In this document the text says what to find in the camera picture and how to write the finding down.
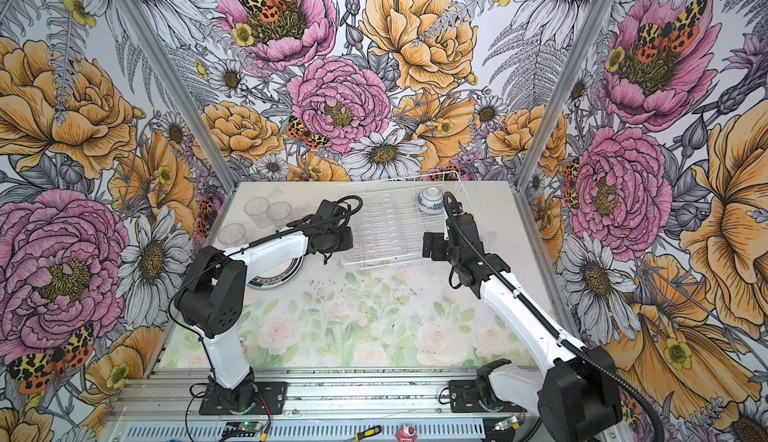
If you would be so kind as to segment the blue white porcelain bowl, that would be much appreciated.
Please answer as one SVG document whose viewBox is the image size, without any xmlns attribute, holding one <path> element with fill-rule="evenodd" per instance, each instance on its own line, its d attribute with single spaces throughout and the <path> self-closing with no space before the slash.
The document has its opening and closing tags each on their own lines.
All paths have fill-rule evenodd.
<svg viewBox="0 0 768 442">
<path fill-rule="evenodd" d="M 426 214 L 443 213 L 443 191 L 437 186 L 428 186 L 422 189 L 417 194 L 416 205 L 420 211 Z"/>
</svg>

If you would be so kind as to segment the clear glass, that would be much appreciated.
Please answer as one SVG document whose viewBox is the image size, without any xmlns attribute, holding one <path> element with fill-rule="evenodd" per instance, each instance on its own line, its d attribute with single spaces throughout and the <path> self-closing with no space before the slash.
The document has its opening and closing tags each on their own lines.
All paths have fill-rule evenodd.
<svg viewBox="0 0 768 442">
<path fill-rule="evenodd" d="M 282 230 L 292 216 L 293 207 L 289 202 L 278 201 L 270 204 L 266 217 L 274 230 Z"/>
<path fill-rule="evenodd" d="M 265 197 L 254 197 L 246 202 L 244 212 L 253 225 L 259 230 L 270 230 L 271 220 L 268 216 L 270 201 Z"/>
<path fill-rule="evenodd" d="M 240 223 L 230 223 L 218 231 L 217 241 L 221 248 L 232 248 L 246 242 L 247 232 Z"/>
</svg>

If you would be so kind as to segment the white wire dish rack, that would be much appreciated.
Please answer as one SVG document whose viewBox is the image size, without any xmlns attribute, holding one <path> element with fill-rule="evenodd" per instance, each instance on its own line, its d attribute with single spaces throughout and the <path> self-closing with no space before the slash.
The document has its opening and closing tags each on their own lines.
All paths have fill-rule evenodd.
<svg viewBox="0 0 768 442">
<path fill-rule="evenodd" d="M 417 194 L 428 186 L 453 193 L 464 210 L 474 210 L 456 169 L 338 185 L 337 197 L 356 195 L 363 201 L 350 222 L 353 248 L 342 254 L 342 263 L 367 269 L 421 260 L 423 234 L 444 232 L 446 222 L 445 210 L 432 215 L 417 208 Z"/>
</svg>

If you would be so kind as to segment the green rimmed plate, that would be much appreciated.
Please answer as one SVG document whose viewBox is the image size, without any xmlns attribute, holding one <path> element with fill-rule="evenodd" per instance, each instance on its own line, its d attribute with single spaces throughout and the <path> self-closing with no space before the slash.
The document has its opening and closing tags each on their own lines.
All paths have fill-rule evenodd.
<svg viewBox="0 0 768 442">
<path fill-rule="evenodd" d="M 280 287 L 292 280 L 301 270 L 304 258 L 293 258 L 287 262 L 270 268 L 266 272 L 254 276 L 247 286 L 255 290 L 270 290 Z"/>
</svg>

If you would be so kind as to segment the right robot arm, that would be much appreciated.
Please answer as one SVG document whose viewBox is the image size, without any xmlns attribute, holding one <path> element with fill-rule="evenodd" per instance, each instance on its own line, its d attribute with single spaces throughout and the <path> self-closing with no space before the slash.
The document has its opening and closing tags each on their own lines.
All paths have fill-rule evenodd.
<svg viewBox="0 0 768 442">
<path fill-rule="evenodd" d="M 588 350 L 530 298 L 510 266 L 487 253 L 474 217 L 450 214 L 444 232 L 427 232 L 423 255 L 451 266 L 450 278 L 470 290 L 523 342 L 535 366 L 506 359 L 477 371 L 475 393 L 488 411 L 508 405 L 538 417 L 556 441 L 586 441 L 622 419 L 612 359 Z"/>
</svg>

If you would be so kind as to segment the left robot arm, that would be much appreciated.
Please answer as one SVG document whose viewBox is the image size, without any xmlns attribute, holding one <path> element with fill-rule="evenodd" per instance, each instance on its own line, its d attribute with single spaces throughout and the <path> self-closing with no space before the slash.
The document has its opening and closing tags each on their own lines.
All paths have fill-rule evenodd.
<svg viewBox="0 0 768 442">
<path fill-rule="evenodd" d="M 245 413 L 258 403 L 253 368 L 242 351 L 237 330 L 245 289 L 257 276 L 294 259 L 320 254 L 329 259 L 353 247 L 351 218 L 363 207 L 357 195 L 324 199 L 316 212 L 238 247 L 200 249 L 170 304 L 174 322 L 200 340 L 210 375 L 206 396 L 214 408 Z"/>
</svg>

